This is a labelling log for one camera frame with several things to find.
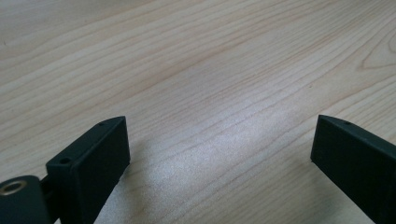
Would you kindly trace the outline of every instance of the mounting hole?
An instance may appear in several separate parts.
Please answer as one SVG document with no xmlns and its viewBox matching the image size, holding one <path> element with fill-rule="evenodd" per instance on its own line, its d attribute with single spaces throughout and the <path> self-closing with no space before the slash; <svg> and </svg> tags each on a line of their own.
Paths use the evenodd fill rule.
<svg viewBox="0 0 396 224">
<path fill-rule="evenodd" d="M 15 180 L 11 183 L 4 185 L 0 188 L 0 195 L 7 196 L 13 193 L 16 193 L 23 189 L 27 185 L 26 181 L 24 180 Z"/>
<path fill-rule="evenodd" d="M 61 164 L 67 164 L 67 163 L 69 163 L 71 160 L 70 160 L 70 158 L 63 158 L 63 159 L 61 159 L 59 162 L 61 163 Z"/>
</svg>

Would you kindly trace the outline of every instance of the black plastic bracket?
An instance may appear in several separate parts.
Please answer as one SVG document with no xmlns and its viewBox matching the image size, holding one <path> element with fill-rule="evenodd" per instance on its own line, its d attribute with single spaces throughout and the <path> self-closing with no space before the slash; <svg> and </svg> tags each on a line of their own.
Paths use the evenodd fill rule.
<svg viewBox="0 0 396 224">
<path fill-rule="evenodd" d="M 311 159 L 372 221 L 396 223 L 396 146 L 348 121 L 319 116 Z"/>
<path fill-rule="evenodd" d="M 104 120 L 47 163 L 0 184 L 0 223 L 93 223 L 129 165 L 125 117 Z"/>
</svg>

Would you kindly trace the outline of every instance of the wooden table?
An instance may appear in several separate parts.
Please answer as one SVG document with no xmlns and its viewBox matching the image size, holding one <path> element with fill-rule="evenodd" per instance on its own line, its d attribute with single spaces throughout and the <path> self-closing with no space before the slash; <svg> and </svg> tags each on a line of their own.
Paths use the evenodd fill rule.
<svg viewBox="0 0 396 224">
<path fill-rule="evenodd" d="M 96 223 L 373 223 L 309 155 L 318 114 L 396 143 L 395 110 L 394 0 L 0 2 L 0 181 L 124 115 Z"/>
</svg>

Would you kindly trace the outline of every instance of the wood grain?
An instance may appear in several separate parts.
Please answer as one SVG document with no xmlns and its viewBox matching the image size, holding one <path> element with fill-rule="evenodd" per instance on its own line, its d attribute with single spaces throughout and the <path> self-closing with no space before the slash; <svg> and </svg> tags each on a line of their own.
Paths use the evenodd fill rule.
<svg viewBox="0 0 396 224">
<path fill-rule="evenodd" d="M 0 1 L 0 181 L 125 115 L 96 223 L 372 223 L 309 153 L 318 114 L 396 143 L 395 99 L 392 0 Z"/>
</svg>

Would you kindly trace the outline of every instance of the screw hole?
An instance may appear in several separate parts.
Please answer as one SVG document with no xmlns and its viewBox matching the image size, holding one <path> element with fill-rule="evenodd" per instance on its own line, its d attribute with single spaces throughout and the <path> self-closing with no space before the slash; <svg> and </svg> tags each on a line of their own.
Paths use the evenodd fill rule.
<svg viewBox="0 0 396 224">
<path fill-rule="evenodd" d="M 67 163 L 69 163 L 70 161 L 71 161 L 70 158 L 63 158 L 63 159 L 60 160 L 60 163 L 61 163 L 61 164 L 67 164 Z"/>
<path fill-rule="evenodd" d="M 16 180 L 13 181 L 2 188 L 0 188 L 0 195 L 7 196 L 13 193 L 16 193 L 23 189 L 27 185 L 26 181 L 24 180 Z"/>
</svg>

